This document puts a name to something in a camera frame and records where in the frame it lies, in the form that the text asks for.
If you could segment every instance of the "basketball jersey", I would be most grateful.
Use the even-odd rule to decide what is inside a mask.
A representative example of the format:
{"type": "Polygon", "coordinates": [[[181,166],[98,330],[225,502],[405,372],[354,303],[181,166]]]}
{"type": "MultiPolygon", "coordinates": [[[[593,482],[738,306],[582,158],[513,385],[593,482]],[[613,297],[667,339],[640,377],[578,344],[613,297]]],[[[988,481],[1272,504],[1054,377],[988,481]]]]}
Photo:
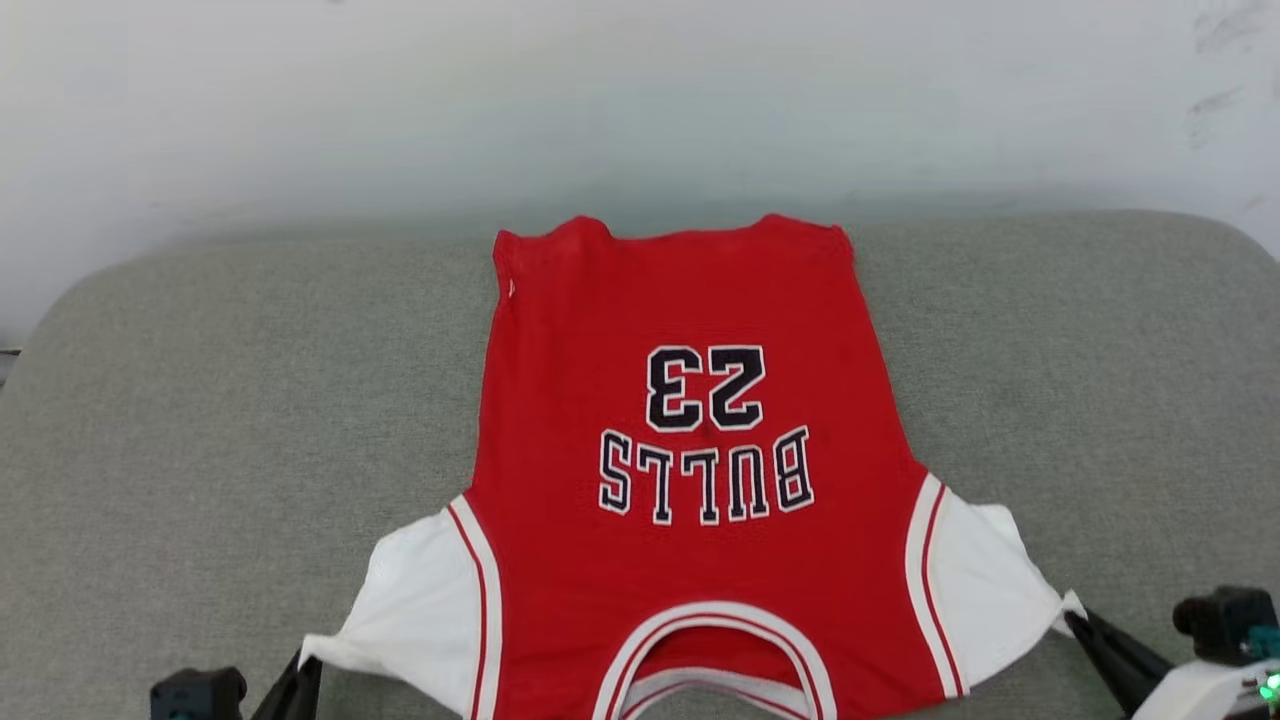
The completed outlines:
{"type": "Polygon", "coordinates": [[[911,455],[838,228],[499,234],[471,487],[379,542],[303,659],[471,719],[783,717],[964,694],[1062,600],[911,455]]]}

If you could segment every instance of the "gray fabric surface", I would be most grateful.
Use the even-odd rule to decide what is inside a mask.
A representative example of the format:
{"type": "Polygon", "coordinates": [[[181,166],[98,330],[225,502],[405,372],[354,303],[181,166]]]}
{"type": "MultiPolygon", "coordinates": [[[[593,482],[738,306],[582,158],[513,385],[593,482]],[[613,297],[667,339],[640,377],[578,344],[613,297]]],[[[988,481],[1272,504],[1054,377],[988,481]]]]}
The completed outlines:
{"type": "MultiPolygon", "coordinates": [[[[1178,661],[1172,605],[1280,592],[1280,269],[1152,213],[850,227],[916,455],[1002,502],[1046,577],[1178,661]]],[[[255,707],[342,623],[374,542],[462,491],[490,238],[132,263],[50,311],[0,393],[0,717],[136,719],[234,664],[255,707]]],[[[1050,638],[920,717],[1115,716],[1050,638]]],[[[448,717],[332,671],[328,719],[448,717]]],[[[764,717],[682,693],[646,717],[764,717]]]]}

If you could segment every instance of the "red stripe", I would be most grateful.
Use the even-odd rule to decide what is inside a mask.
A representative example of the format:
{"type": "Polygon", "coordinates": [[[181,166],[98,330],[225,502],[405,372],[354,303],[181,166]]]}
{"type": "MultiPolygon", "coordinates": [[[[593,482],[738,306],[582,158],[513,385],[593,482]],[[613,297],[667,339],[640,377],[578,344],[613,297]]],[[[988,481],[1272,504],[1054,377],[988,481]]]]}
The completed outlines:
{"type": "Polygon", "coordinates": [[[453,516],[453,524],[458,527],[458,534],[462,536],[462,542],[466,543],[467,552],[471,553],[471,561],[476,564],[476,578],[480,579],[480,661],[476,662],[476,689],[475,694],[471,696],[471,720],[476,720],[476,712],[480,711],[480,683],[484,680],[484,651],[489,628],[488,618],[485,618],[488,603],[485,602],[484,569],[480,568],[480,556],[476,555],[476,548],[471,547],[471,538],[462,529],[462,520],[458,520],[458,514],[453,511],[452,505],[448,507],[449,515],[453,516]]]}
{"type": "Polygon", "coordinates": [[[942,496],[946,495],[947,488],[942,487],[938,491],[938,497],[933,501],[933,510],[929,512],[929,529],[924,533],[924,553],[920,559],[920,575],[924,580],[924,597],[929,601],[929,615],[933,618],[933,626],[938,630],[938,638],[942,639],[942,650],[947,653],[947,662],[951,665],[951,678],[956,684],[956,694],[964,694],[964,685],[960,684],[960,669],[956,666],[956,659],[951,653],[951,644],[947,643],[947,633],[942,629],[942,621],[938,620],[938,609],[933,606],[933,591],[929,589],[929,543],[933,542],[933,525],[938,519],[938,509],[942,507],[942,496]]]}
{"type": "MultiPolygon", "coordinates": [[[[631,653],[631,657],[627,659],[627,664],[622,667],[622,678],[626,678],[627,675],[631,674],[631,665],[636,661],[636,653],[639,653],[641,648],[644,648],[646,644],[649,644],[649,641],[654,635],[658,635],[659,633],[662,633],[662,630],[664,628],[667,628],[668,625],[672,625],[672,624],[676,624],[676,623],[684,623],[685,620],[700,619],[700,618],[712,618],[712,619],[733,620],[733,621],[737,621],[737,623],[745,623],[748,625],[751,625],[753,628],[758,628],[758,629],[762,629],[762,630],[768,630],[769,633],[773,633],[774,635],[782,638],[782,641],[785,643],[787,643],[787,647],[791,648],[791,652],[794,652],[795,656],[797,659],[800,659],[800,666],[804,669],[804,674],[805,674],[805,676],[803,679],[808,679],[809,680],[809,688],[813,689],[814,711],[817,712],[818,720],[822,720],[822,703],[818,702],[818,685],[813,680],[813,671],[809,670],[809,664],[805,662],[804,653],[801,653],[796,648],[795,643],[792,643],[785,634],[777,632],[776,629],[769,628],[768,625],[762,625],[760,623],[756,623],[755,620],[749,620],[746,618],[739,618],[736,615],[723,615],[723,614],[718,614],[718,612],[695,612],[692,615],[685,615],[682,618],[672,618],[671,620],[667,620],[662,625],[654,628],[654,630],[650,632],[648,635],[645,635],[644,641],[641,641],[640,644],[636,646],[635,652],[631,653]]],[[[620,678],[618,687],[613,688],[613,696],[609,698],[609,712],[608,712],[609,717],[613,717],[614,710],[618,708],[620,705],[621,705],[621,702],[622,702],[622,691],[623,691],[623,688],[622,688],[622,679],[620,678]]],[[[769,701],[762,698],[762,702],[768,703],[769,701]]]]}
{"type": "Polygon", "coordinates": [[[736,696],[741,696],[741,697],[749,698],[749,700],[751,700],[754,702],[758,702],[758,703],[760,703],[760,705],[763,705],[765,707],[769,707],[772,710],[777,710],[780,712],[786,712],[787,715],[790,715],[791,717],[795,717],[796,720],[809,720],[804,715],[800,715],[799,712],[796,712],[795,710],[791,710],[790,707],[787,707],[785,705],[780,705],[777,702],[773,702],[772,700],[765,700],[765,698],[763,698],[760,696],[755,696],[755,694],[751,694],[749,692],[742,692],[742,691],[740,691],[737,688],[731,688],[728,685],[721,685],[719,683],[713,683],[710,680],[681,680],[681,682],[678,682],[678,683],[676,683],[676,684],[673,684],[673,685],[671,685],[668,688],[663,688],[660,691],[654,691],[654,692],[646,694],[644,697],[644,700],[641,700],[640,702],[635,703],[631,707],[631,710],[628,710],[626,712],[626,715],[623,715],[622,717],[623,717],[623,720],[630,720],[631,717],[635,717],[637,712],[644,711],[646,702],[652,702],[652,701],[654,701],[654,700],[657,700],[657,698],[659,698],[662,696],[673,693],[673,692],[676,692],[676,691],[678,691],[681,688],[687,688],[687,687],[691,687],[691,685],[703,685],[703,687],[709,687],[709,688],[716,688],[716,689],[726,691],[726,692],[733,693],[736,696]]]}

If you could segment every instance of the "black lettering with white outline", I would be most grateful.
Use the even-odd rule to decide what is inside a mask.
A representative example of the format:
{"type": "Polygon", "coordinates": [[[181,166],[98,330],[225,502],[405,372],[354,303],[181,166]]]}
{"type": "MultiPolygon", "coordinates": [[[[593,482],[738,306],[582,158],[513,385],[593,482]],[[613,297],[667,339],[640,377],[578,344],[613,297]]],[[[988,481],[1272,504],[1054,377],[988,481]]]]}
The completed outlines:
{"type": "Polygon", "coordinates": [[[614,465],[613,450],[617,448],[622,468],[631,465],[631,438],[617,432],[600,433],[600,507],[626,515],[631,510],[631,475],[614,465]]]}
{"type": "Polygon", "coordinates": [[[703,424],[703,404],[685,400],[685,378],[671,377],[671,366],[684,373],[701,373],[703,357],[685,345],[663,345],[649,354],[649,397],[645,421],[659,433],[685,433],[703,424]],[[667,404],[680,401],[680,410],[668,411],[667,404]]]}
{"type": "Polygon", "coordinates": [[[636,469],[641,473],[649,473],[654,469],[657,464],[657,473],[654,474],[654,501],[653,501],[653,524],[654,525],[669,525],[671,524],[671,464],[676,460],[676,456],[667,450],[660,447],[654,447],[652,445],[637,443],[636,445],[636,469]]]}
{"type": "Polygon", "coordinates": [[[750,466],[751,475],[751,516],[763,518],[769,514],[769,503],[764,500],[764,454],[758,446],[742,445],[728,452],[728,520],[746,520],[746,488],[742,479],[742,464],[750,466]]]}
{"type": "Polygon", "coordinates": [[[773,443],[773,469],[778,479],[778,507],[783,512],[813,505],[809,459],[805,456],[805,441],[808,439],[809,425],[801,425],[773,443]]]}
{"type": "Polygon", "coordinates": [[[716,464],[719,462],[719,450],[690,450],[680,454],[680,466],[685,475],[692,475],[694,468],[703,469],[703,525],[719,525],[719,509],[716,507],[716,464]]]}
{"type": "Polygon", "coordinates": [[[713,375],[730,375],[710,395],[710,415],[722,430],[749,430],[764,419],[759,402],[733,404],[764,379],[764,348],[759,345],[713,345],[707,351],[713,375]]]}

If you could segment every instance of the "number 23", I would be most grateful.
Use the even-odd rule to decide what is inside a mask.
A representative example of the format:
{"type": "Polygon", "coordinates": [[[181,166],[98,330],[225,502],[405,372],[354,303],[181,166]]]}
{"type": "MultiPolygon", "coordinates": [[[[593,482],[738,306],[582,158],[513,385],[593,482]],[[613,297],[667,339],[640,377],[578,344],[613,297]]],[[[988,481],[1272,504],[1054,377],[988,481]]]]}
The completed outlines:
{"type": "MultiPolygon", "coordinates": [[[[712,423],[722,430],[749,430],[764,419],[759,402],[740,402],[764,378],[759,345],[713,345],[709,372],[727,375],[708,397],[712,423]]],[[[703,356],[686,345],[663,345],[649,354],[649,400],[645,419],[659,433],[687,433],[703,424],[703,402],[685,397],[685,378],[703,372],[703,356]]]]}

